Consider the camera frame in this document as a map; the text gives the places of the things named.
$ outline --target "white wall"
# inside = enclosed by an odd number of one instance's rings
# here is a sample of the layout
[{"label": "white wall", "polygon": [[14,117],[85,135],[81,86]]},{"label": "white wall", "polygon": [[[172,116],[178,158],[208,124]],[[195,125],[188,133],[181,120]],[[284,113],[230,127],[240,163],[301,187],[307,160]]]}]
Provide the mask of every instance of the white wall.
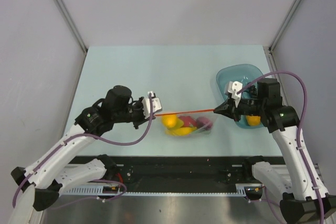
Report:
[{"label": "white wall", "polygon": [[269,46],[293,0],[64,0],[90,46]]},{"label": "white wall", "polygon": [[0,0],[0,223],[17,188],[10,176],[62,134],[84,60],[53,0]]},{"label": "white wall", "polygon": [[[304,136],[328,189],[336,194],[336,0],[303,0],[275,50],[278,69],[297,73],[308,89]],[[290,102],[302,109],[293,78],[282,78]]]}]

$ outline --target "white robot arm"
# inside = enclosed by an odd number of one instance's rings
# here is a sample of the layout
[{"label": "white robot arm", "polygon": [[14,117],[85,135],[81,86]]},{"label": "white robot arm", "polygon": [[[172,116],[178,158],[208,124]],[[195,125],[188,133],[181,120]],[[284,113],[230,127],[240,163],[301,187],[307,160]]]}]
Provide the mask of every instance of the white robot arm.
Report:
[{"label": "white robot arm", "polygon": [[[117,165],[107,155],[100,155],[87,164],[62,173],[61,170],[82,149],[111,130],[115,123],[132,122],[138,129],[140,124],[151,121],[153,114],[162,110],[160,99],[152,91],[148,93],[148,98],[141,97],[137,101],[132,99],[131,94],[128,88],[115,86],[109,90],[105,99],[84,109],[68,133],[39,160],[26,168],[16,167],[12,171],[12,177],[23,191],[30,185],[35,186],[35,210],[48,208],[63,192],[75,186],[101,178],[112,180]],[[132,145],[140,140],[110,143]]]},{"label": "white robot arm", "polygon": [[238,81],[229,82],[226,87],[228,99],[214,112],[235,121],[239,121],[241,115],[260,116],[263,126],[267,127],[281,150],[291,181],[277,174],[262,156],[245,160],[247,174],[262,182],[276,196],[287,223],[319,220],[321,204],[323,217],[329,217],[336,211],[336,196],[329,195],[319,178],[302,131],[297,134],[299,118],[295,109],[282,105],[279,82],[260,78],[257,89],[251,86],[246,90],[248,96],[245,97],[248,98],[242,98],[239,92],[242,86]]}]

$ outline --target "blue bowl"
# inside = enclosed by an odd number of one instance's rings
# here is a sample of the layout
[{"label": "blue bowl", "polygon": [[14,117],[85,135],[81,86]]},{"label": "blue bowl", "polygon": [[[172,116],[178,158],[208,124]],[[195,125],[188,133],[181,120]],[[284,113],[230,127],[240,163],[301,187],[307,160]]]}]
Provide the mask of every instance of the blue bowl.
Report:
[{"label": "blue bowl", "polygon": [[[262,75],[263,73],[256,66],[250,64],[241,64],[222,69],[218,72],[216,80],[219,86],[219,90],[225,101],[227,99],[227,95],[225,94],[225,86],[229,81],[239,81],[243,84],[244,87],[249,82],[255,80]],[[250,98],[250,95],[247,92],[243,92],[241,97]],[[258,126],[248,125],[245,116],[242,116],[240,121],[236,122],[236,124],[244,129],[257,129],[260,127],[264,127],[261,123]]]}]

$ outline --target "light blue table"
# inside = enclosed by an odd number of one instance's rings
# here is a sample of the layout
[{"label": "light blue table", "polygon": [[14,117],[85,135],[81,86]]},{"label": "light blue table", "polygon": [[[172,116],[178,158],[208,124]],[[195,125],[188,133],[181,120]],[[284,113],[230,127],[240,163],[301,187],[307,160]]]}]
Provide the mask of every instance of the light blue table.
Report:
[{"label": "light blue table", "polygon": [[[67,129],[81,111],[115,85],[132,90],[137,99],[153,90],[164,111],[215,108],[223,102],[216,74],[232,65],[249,63],[269,72],[262,46],[140,46],[90,47],[72,104]],[[131,142],[146,123],[135,130],[115,124],[107,139]],[[219,116],[209,135],[174,138],[164,134],[155,120],[149,134],[134,146],[114,146],[96,141],[79,155],[115,156],[279,156],[281,152],[266,128],[244,130]]]}]

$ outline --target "yellow object in bowl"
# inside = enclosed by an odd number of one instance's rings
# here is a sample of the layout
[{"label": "yellow object in bowl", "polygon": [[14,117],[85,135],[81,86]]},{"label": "yellow object in bowl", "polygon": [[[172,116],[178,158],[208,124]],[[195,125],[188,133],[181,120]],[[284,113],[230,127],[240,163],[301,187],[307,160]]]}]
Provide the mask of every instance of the yellow object in bowl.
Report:
[{"label": "yellow object in bowl", "polygon": [[184,122],[177,117],[177,115],[164,115],[161,118],[161,122],[169,130],[176,130],[184,125]]},{"label": "yellow object in bowl", "polygon": [[246,121],[250,126],[258,126],[260,124],[260,117],[258,115],[247,115]]},{"label": "yellow object in bowl", "polygon": [[186,136],[196,130],[197,127],[182,127],[176,130],[166,130],[165,132],[167,135],[171,136]]}]

